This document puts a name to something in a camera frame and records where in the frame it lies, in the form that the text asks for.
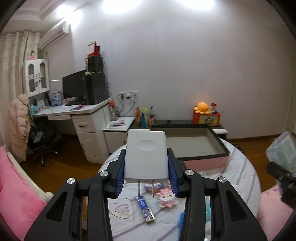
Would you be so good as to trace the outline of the clear plastic packet with leaflet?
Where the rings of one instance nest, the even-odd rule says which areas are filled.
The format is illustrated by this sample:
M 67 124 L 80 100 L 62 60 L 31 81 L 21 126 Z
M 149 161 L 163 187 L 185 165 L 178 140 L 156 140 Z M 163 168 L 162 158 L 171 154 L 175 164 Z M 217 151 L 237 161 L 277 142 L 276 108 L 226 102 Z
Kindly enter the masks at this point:
M 290 132 L 285 131 L 266 150 L 267 159 L 295 176 L 295 141 Z

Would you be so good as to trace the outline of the pink Hello Kitty block figure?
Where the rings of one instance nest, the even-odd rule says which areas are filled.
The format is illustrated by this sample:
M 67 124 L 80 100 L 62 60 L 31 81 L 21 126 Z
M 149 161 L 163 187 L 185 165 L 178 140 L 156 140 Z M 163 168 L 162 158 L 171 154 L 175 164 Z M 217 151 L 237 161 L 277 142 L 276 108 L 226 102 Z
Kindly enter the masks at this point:
M 178 203 L 174 193 L 169 188 L 161 189 L 157 193 L 157 197 L 158 197 L 159 206 L 162 209 L 166 207 L 173 208 Z

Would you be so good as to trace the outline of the blue stick pack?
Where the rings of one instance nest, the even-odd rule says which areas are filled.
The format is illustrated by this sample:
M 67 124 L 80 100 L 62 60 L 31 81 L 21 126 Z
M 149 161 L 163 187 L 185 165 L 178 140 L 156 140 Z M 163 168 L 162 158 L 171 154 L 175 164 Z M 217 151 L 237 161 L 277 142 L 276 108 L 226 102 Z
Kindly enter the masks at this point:
M 141 196 L 137 196 L 136 197 L 138 205 L 140 207 L 142 216 L 144 218 L 144 221 L 146 223 L 150 223 L 150 222 L 154 222 L 155 221 L 155 217 L 154 214 L 152 213 L 149 205 L 147 204 L 145 198 L 141 195 Z

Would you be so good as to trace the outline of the white power adapter plug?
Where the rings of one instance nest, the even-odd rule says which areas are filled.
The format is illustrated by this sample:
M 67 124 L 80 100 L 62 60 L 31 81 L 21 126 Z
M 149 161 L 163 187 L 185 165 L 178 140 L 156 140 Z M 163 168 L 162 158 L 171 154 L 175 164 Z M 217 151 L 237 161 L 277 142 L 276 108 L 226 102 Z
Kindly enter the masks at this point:
M 129 131 L 125 153 L 124 180 L 137 184 L 163 183 L 169 179 L 166 134 L 163 131 Z

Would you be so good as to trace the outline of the pink bed blanket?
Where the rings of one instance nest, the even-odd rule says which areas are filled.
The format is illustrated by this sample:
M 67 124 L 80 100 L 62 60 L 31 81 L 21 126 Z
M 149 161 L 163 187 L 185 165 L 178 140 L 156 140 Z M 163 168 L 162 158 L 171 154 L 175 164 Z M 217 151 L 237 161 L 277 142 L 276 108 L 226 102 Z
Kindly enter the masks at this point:
M 1 147 L 1 215 L 20 240 L 24 240 L 46 205 L 11 163 L 5 148 Z

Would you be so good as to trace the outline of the white striped table cloth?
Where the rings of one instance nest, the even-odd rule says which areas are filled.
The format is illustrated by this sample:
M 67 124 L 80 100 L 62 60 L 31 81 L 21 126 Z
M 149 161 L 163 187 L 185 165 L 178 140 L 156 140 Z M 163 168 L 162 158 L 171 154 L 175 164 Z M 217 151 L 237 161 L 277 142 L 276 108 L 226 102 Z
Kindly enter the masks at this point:
M 223 141 L 230 158 L 225 168 L 199 171 L 206 178 L 217 179 L 224 176 L 236 189 L 254 216 L 257 216 L 261 188 L 254 166 L 232 144 Z M 140 190 L 155 220 L 147 223 L 136 200 Z M 185 199 L 180 198 L 172 208 L 161 208 L 157 197 L 145 189 L 144 184 L 125 182 L 117 199 L 109 199 L 109 217 L 114 240 L 179 240 L 180 215 L 185 208 Z

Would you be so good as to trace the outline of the red toy crate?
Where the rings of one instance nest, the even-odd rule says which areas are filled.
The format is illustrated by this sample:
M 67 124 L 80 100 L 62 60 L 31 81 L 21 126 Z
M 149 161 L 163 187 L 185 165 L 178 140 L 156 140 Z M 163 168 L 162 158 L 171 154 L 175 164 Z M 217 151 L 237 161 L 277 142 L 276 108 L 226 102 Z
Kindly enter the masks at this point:
M 209 126 L 218 126 L 220 123 L 220 113 L 214 114 L 200 114 L 193 111 L 194 124 L 207 124 Z

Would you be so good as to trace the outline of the pink down jacket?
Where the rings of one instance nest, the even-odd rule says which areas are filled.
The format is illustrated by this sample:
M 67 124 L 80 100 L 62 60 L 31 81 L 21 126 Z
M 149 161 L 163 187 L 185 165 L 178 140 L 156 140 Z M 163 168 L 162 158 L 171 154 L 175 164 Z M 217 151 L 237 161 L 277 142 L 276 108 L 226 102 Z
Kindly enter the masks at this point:
M 13 153 L 22 161 L 26 160 L 29 133 L 29 99 L 23 93 L 11 101 L 8 113 L 10 146 Z

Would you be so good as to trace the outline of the orange octopus plush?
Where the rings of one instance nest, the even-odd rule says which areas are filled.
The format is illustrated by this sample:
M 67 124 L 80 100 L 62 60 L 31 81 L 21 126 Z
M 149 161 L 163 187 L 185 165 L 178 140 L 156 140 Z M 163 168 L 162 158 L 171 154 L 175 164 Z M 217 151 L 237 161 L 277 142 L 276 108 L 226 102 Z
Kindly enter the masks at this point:
M 197 114 L 211 114 L 208 104 L 204 102 L 199 102 L 196 107 L 194 107 L 194 112 Z

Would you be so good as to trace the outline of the plastic water bottle red cap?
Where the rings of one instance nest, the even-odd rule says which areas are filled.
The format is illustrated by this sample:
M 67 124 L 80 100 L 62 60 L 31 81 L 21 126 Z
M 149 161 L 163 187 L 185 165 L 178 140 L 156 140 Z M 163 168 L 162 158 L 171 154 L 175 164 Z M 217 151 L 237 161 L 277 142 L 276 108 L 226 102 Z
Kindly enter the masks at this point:
M 115 102 L 113 100 L 111 100 L 109 102 L 109 110 L 110 110 L 110 118 L 112 121 L 116 121 L 117 120 L 117 110 L 115 107 Z

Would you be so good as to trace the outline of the snack bags group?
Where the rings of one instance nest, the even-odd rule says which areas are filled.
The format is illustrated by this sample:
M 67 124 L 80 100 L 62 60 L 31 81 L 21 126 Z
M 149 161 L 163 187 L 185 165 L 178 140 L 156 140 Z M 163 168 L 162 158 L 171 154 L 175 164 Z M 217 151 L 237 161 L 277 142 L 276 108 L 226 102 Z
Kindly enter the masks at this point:
M 135 122 L 142 128 L 152 128 L 152 125 L 155 122 L 155 112 L 153 106 L 150 108 L 140 108 L 138 106 L 135 112 Z

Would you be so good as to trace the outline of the black computer tower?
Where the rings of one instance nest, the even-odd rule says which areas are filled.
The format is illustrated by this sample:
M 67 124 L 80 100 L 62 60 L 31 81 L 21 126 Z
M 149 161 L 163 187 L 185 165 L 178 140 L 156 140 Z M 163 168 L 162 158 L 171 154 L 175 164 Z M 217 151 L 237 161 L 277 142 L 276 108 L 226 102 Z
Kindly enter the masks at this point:
M 108 99 L 105 74 L 103 72 L 85 75 L 84 89 L 87 105 L 99 104 Z

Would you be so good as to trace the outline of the white air conditioner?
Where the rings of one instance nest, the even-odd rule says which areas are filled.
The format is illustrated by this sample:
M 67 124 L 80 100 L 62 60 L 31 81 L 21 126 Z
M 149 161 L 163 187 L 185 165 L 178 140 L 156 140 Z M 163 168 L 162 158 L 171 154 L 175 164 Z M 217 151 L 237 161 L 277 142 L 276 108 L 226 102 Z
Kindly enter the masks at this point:
M 69 27 L 70 24 L 66 21 L 55 25 L 55 27 L 48 30 L 48 32 L 46 32 L 46 34 L 43 37 L 41 37 L 39 41 L 39 48 L 44 50 L 53 42 L 68 35 Z

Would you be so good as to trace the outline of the wall power strip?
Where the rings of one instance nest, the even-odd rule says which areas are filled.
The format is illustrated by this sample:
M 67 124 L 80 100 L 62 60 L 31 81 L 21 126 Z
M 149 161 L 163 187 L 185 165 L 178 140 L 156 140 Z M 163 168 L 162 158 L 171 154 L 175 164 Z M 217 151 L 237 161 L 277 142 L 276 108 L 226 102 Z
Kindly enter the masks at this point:
M 127 98 L 127 99 L 130 99 L 130 98 L 136 99 L 137 96 L 138 96 L 137 91 L 125 91 L 119 94 L 120 98 Z

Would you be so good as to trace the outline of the white wall cabinet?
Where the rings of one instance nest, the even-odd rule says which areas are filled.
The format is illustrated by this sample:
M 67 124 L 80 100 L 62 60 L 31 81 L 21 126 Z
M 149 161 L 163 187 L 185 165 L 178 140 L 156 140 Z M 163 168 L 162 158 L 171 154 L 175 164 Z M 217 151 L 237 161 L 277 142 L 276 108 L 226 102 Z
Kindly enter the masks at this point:
M 28 97 L 50 90 L 48 60 L 26 60 L 23 63 L 23 88 Z

